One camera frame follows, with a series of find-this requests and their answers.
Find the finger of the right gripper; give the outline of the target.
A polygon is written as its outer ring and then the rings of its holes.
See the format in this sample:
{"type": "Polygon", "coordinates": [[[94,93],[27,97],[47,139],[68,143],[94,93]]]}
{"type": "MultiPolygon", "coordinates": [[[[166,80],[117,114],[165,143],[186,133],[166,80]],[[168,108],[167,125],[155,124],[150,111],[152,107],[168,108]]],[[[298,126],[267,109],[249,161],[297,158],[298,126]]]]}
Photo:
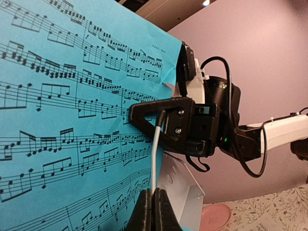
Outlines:
{"type": "Polygon", "coordinates": [[[162,122],[159,146],[174,153],[193,154],[195,140],[189,138],[189,131],[194,107],[195,102],[189,97],[133,104],[129,121],[149,138],[154,137],[155,126],[162,122]]]}

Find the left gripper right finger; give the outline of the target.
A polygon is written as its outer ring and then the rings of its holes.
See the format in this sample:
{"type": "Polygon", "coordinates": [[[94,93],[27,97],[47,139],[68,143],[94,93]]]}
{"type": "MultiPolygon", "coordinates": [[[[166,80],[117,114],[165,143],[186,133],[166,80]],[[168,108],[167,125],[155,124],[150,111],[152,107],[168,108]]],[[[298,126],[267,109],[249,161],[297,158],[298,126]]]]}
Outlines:
{"type": "Polygon", "coordinates": [[[154,192],[154,231],[181,231],[166,190],[154,192]]]}

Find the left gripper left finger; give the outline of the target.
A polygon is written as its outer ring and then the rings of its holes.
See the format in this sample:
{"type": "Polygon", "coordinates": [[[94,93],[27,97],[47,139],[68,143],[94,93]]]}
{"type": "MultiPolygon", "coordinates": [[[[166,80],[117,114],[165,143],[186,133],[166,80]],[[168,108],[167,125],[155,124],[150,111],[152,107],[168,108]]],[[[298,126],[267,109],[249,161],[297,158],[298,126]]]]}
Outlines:
{"type": "Polygon", "coordinates": [[[150,231],[152,222],[152,194],[142,190],[128,221],[125,231],[150,231]]]}

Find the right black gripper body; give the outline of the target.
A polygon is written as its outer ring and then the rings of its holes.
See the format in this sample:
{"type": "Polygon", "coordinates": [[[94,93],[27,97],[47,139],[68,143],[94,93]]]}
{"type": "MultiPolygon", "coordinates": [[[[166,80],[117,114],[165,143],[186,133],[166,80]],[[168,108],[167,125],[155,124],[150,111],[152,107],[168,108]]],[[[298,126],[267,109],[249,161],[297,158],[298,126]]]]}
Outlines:
{"type": "Polygon", "coordinates": [[[168,151],[188,156],[211,156],[217,146],[221,108],[217,103],[194,103],[168,114],[165,133],[175,139],[168,151]]]}

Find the light blue music stand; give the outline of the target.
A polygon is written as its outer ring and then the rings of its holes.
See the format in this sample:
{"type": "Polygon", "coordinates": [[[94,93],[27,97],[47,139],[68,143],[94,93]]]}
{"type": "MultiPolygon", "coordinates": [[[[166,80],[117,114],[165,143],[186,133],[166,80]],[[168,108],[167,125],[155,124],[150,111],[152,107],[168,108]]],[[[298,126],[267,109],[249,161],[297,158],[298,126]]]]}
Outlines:
{"type": "Polygon", "coordinates": [[[151,194],[154,202],[156,188],[166,190],[171,206],[182,231],[197,231],[200,227],[202,200],[205,192],[198,183],[187,163],[174,153],[164,151],[163,163],[157,171],[157,149],[163,123],[155,126],[151,153],[151,194]]]}

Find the blue sheet music page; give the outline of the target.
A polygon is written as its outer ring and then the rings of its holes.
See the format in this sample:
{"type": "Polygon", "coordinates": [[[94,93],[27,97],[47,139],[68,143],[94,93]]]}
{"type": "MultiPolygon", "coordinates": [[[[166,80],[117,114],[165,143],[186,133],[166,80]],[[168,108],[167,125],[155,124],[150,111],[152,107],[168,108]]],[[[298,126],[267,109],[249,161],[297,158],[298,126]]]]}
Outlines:
{"type": "Polygon", "coordinates": [[[1,1],[1,230],[127,226],[153,142],[129,108],[171,96],[181,45],[114,0],[1,1]]]}

